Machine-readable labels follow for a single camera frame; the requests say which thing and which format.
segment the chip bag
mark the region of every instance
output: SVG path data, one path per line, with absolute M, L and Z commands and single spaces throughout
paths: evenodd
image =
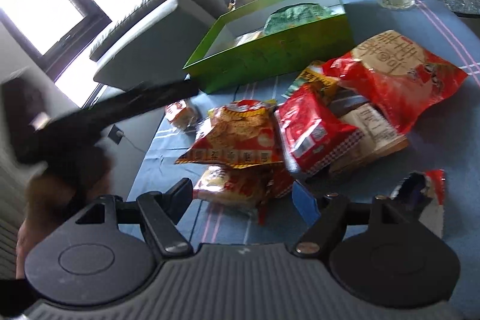
M 425 109 L 453 95 L 467 77 L 465 71 L 395 31 L 369 38 L 322 69 L 325 75 L 337 77 L 341 87 L 370 100 L 403 134 Z
M 285 150 L 309 175 L 342 156 L 363 137 L 357 127 L 339 121 L 305 83 L 275 112 Z
M 270 109 L 270 104 L 259 100 L 240 100 L 213 109 L 200 125 L 191 148 L 175 163 L 245 168 L 282 162 Z
M 315 60 L 304 69 L 300 75 L 293 81 L 290 87 L 282 95 L 285 98 L 290 97 L 300 86 L 307 82 L 317 82 L 320 95 L 323 102 L 328 105 L 338 90 L 337 79 L 323 75 L 323 61 Z
M 265 185 L 264 178 L 255 170 L 210 166 L 193 188 L 193 197 L 240 209 L 253 209 L 266 196 Z

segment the green box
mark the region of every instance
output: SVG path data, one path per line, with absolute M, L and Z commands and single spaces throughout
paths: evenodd
M 318 3 L 333 15 L 231 47 L 238 36 L 263 28 L 278 9 Z M 355 46 L 341 0 L 256 0 L 222 15 L 183 67 L 202 91 L 245 84 L 339 57 Z

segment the yellow snack bag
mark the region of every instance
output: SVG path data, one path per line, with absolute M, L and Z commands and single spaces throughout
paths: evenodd
M 338 90 L 338 82 L 335 78 L 323 74 L 323 64 L 324 62 L 320 60 L 311 62 L 310 65 L 297 76 L 282 96 L 289 98 L 290 95 L 297 91 L 304 83 L 318 82 L 317 85 L 320 85 L 319 93 L 322 97 L 323 103 L 328 105 L 332 102 L 332 99 L 335 97 Z

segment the plastic packaging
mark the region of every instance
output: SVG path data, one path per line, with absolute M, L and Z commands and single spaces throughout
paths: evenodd
M 407 138 L 399 134 L 369 103 L 352 110 L 340 120 L 361 129 L 364 137 L 330 165 L 330 175 L 364 166 L 409 145 Z
M 210 166 L 193 189 L 193 197 L 242 209 L 256 208 L 266 196 L 258 171 Z
M 212 109 L 198 128 L 195 142 L 177 163 L 226 164 L 231 168 L 280 163 L 270 117 L 271 104 L 240 100 Z
M 441 238 L 445 182 L 443 170 L 412 172 L 397 186 L 390 198 L 401 203 L 407 211 Z
M 315 60 L 310 63 L 306 69 L 304 69 L 300 75 L 296 77 L 290 87 L 282 95 L 285 98 L 290 97 L 295 91 L 297 91 L 304 83 L 318 82 L 317 89 L 322 96 L 323 103 L 326 105 L 332 102 L 333 97 L 338 90 L 338 82 L 332 77 L 323 75 L 322 65 L 325 62 Z
M 165 118 L 173 127 L 186 130 L 198 123 L 200 115 L 189 100 L 180 100 L 165 106 Z
M 395 31 L 385 31 L 322 66 L 339 85 L 378 107 L 399 133 L 427 108 L 453 95 L 467 73 Z
M 363 137 L 357 127 L 334 116 L 312 85 L 305 83 L 275 112 L 285 151 L 309 175 L 338 159 Z

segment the blue tablecloth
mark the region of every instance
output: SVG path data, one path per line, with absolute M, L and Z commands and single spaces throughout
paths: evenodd
M 391 11 L 375 0 L 343 0 L 356 43 L 387 29 L 394 29 L 469 74 L 452 98 L 428 109 L 408 135 L 410 146 L 354 172 L 337 192 L 357 202 L 369 202 L 375 194 L 389 194 L 413 170 L 442 168 L 447 174 L 444 240 L 458 254 L 462 272 L 451 299 L 454 307 L 468 318 L 480 318 L 477 290 L 480 281 L 480 41 L 439 0 L 418 0 L 416 7 Z M 203 115 L 208 109 L 242 98 L 270 99 L 284 102 L 281 94 L 296 74 L 230 88 L 216 94 L 201 94 L 194 99 Z M 336 104 L 349 98 L 338 95 Z M 194 133 L 180 133 L 162 121 L 148 150 L 129 200 L 141 193 L 166 191 L 180 178 L 194 183 L 205 170 L 199 164 L 173 165 L 174 160 L 191 146 Z M 141 237 L 137 226 L 122 228 Z M 306 224 L 289 197 L 270 204 L 265 226 L 258 226 L 248 216 L 207 202 L 195 200 L 178 224 L 180 232 L 194 247 L 200 242 L 215 243 L 294 243 Z M 358 232 L 348 230 L 347 235 Z

